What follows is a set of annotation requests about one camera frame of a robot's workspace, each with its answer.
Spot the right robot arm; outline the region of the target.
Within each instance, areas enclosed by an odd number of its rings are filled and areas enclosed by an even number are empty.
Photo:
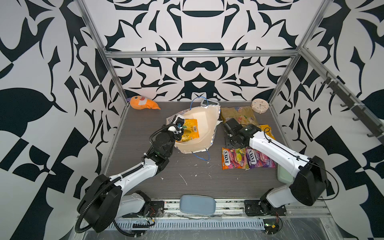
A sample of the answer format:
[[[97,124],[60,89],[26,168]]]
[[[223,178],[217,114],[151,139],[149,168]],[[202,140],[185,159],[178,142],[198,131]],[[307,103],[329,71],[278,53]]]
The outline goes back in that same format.
[[[224,123],[224,129],[231,145],[260,151],[294,178],[292,184],[270,189],[260,198],[254,207],[258,216],[272,215],[285,205],[296,202],[312,206],[331,185],[328,180],[331,173],[321,158],[302,155],[269,138],[266,131],[253,124],[242,126],[235,119],[229,119]]]

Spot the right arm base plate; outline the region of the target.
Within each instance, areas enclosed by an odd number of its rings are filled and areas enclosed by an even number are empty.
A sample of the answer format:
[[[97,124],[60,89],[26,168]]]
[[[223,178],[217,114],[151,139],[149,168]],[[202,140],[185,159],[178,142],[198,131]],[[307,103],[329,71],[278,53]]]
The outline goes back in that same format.
[[[285,216],[285,206],[275,208],[267,200],[245,200],[245,214],[249,217],[257,216]]]

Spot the gold snack bag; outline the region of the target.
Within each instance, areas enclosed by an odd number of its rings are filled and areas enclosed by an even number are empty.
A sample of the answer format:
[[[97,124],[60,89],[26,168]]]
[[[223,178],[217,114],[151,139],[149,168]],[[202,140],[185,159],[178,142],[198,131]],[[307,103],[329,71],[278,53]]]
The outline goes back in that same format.
[[[225,123],[231,118],[234,118],[241,125],[259,125],[254,115],[254,111],[249,106],[221,108],[221,119],[223,122]]]

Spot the yellow orange candy bag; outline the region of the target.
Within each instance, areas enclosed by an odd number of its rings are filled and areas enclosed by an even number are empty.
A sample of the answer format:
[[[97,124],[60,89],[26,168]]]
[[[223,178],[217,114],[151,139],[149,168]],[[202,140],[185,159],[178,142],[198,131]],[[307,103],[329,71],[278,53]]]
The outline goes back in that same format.
[[[275,137],[272,133],[272,129],[269,125],[259,125],[259,128],[266,133],[271,139],[275,140]]]

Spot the purple black cherry candy bag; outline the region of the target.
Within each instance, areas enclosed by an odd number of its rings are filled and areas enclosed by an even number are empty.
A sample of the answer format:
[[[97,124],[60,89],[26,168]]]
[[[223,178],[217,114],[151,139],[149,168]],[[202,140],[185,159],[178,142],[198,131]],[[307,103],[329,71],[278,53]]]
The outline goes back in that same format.
[[[246,148],[246,158],[250,169],[254,168],[276,168],[276,163],[267,155],[250,147]]]

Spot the blue checkered paper bag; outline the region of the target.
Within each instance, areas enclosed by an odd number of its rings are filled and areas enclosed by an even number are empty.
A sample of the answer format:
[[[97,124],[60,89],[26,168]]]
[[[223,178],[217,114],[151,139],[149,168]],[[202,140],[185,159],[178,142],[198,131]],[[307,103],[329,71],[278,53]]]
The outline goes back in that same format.
[[[213,145],[217,126],[221,123],[219,120],[221,114],[221,106],[207,106],[202,107],[193,106],[186,110],[180,111],[168,118],[166,123],[170,124],[171,119],[174,116],[183,116],[184,119],[196,119],[198,120],[198,130],[200,137],[188,142],[177,142],[175,147],[183,154],[197,154],[200,152],[206,152]]]

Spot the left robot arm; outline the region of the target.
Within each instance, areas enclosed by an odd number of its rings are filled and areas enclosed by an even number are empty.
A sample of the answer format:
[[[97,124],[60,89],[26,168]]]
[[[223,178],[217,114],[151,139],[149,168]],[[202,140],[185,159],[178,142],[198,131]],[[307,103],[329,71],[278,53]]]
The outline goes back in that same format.
[[[96,177],[77,207],[75,232],[93,229],[99,233],[114,224],[117,217],[146,214],[151,202],[146,194],[136,191],[127,200],[122,198],[135,186],[164,170],[183,133],[181,125],[164,125],[150,136],[151,146],[139,164],[117,175]]]

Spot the orange Fox's fruits candy bag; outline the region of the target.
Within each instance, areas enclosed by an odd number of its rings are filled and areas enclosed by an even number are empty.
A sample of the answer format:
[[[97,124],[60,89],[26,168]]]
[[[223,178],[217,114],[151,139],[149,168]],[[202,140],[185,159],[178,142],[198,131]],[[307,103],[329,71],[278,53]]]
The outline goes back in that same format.
[[[249,169],[246,157],[246,149],[222,148],[222,169]]]

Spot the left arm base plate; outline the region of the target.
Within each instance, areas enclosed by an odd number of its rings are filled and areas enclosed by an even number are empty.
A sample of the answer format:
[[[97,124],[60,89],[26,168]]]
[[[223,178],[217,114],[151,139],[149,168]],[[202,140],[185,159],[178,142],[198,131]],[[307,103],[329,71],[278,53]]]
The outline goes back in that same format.
[[[164,201],[151,201],[150,207],[146,213],[148,218],[161,217],[164,214],[165,202]]]

